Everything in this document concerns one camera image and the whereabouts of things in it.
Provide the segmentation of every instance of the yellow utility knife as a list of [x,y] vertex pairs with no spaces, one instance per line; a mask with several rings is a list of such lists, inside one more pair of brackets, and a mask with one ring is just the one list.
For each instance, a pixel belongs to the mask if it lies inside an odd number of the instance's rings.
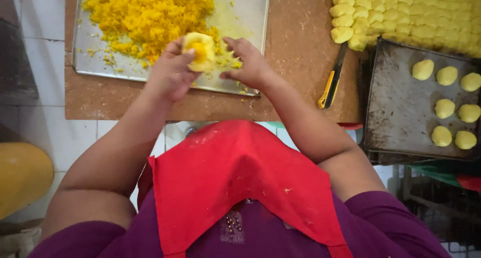
[[340,70],[342,68],[342,62],[344,61],[344,55],[346,54],[346,50],[347,42],[344,42],[340,46],[339,54],[337,55],[336,59],[336,64],[334,65],[334,70],[332,70],[329,75],[328,83],[326,84],[324,93],[317,102],[317,105],[321,109],[329,108],[334,102],[334,99],[336,98],[337,86],[339,84],[340,78]]

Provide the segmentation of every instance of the purple shirt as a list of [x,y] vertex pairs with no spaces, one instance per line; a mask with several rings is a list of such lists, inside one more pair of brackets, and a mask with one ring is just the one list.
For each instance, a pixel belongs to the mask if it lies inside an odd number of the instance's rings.
[[[389,193],[361,193],[345,203],[333,195],[333,200],[342,234],[355,258],[450,257],[427,226]],[[190,221],[196,221],[195,212]],[[45,239],[29,257],[163,257],[153,191],[128,230],[103,221],[75,224]],[[244,201],[198,238],[186,257],[311,258],[330,254],[326,246],[293,229],[260,202]]]

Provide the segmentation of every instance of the metal baking tray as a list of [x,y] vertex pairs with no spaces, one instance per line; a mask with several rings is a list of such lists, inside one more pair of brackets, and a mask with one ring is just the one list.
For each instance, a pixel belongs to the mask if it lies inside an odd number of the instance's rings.
[[[424,81],[412,77],[415,63],[434,61],[433,75]],[[437,83],[437,71],[448,65],[458,68],[458,79],[450,86]],[[367,150],[402,153],[415,156],[474,160],[479,157],[479,120],[468,124],[457,117],[463,104],[479,104],[479,90],[467,92],[459,81],[470,72],[479,73],[477,60],[447,55],[379,38],[376,47],[371,88],[366,113],[364,145]],[[448,98],[456,104],[455,114],[439,119],[436,101]],[[431,140],[436,126],[445,126],[453,134],[453,142],[438,147]],[[461,150],[454,144],[457,131],[469,131],[478,137],[471,150]]]
[[[250,31],[249,37],[246,37],[260,52],[264,53],[266,43],[266,29],[269,0],[232,0],[235,2],[232,10],[238,16],[238,23]],[[103,50],[106,42],[101,41],[102,32],[97,25],[92,25],[89,18],[89,12],[81,9],[81,2],[78,0],[75,18],[75,32],[72,49],[72,65],[75,71],[81,74],[114,77],[129,79],[135,81],[146,81],[148,70],[142,68],[139,60],[124,56],[120,53],[114,53],[116,66],[108,66],[103,61],[105,55],[109,55],[103,51],[98,51],[93,57],[87,53],[87,49]],[[222,0],[222,3],[228,3],[230,0]],[[209,25],[217,26],[216,21],[208,21]],[[233,36],[235,32],[230,32],[228,28],[219,28],[221,36]],[[124,71],[119,73],[115,69],[121,68]],[[237,84],[232,80],[219,79],[220,71],[214,71],[212,76],[202,75],[193,88],[206,89],[211,91],[226,92],[241,95],[260,96],[259,90],[248,88],[243,84]]]

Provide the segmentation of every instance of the wooden table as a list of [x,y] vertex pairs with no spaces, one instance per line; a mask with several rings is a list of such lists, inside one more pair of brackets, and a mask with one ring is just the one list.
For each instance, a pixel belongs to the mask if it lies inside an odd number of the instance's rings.
[[[77,74],[71,63],[77,0],[65,1],[65,117],[118,120],[139,95],[143,82]],[[330,38],[332,0],[270,0],[265,56],[269,65],[316,106],[340,45]],[[356,76],[358,55],[348,50],[334,104],[323,110],[340,123],[360,122]],[[261,98],[191,89],[176,103],[169,120],[279,121]]]

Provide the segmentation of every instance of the yellow container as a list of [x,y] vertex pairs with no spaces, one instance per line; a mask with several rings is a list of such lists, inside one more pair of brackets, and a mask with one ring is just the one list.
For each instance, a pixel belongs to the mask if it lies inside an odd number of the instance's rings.
[[26,143],[0,143],[0,219],[38,200],[53,181],[44,151]]

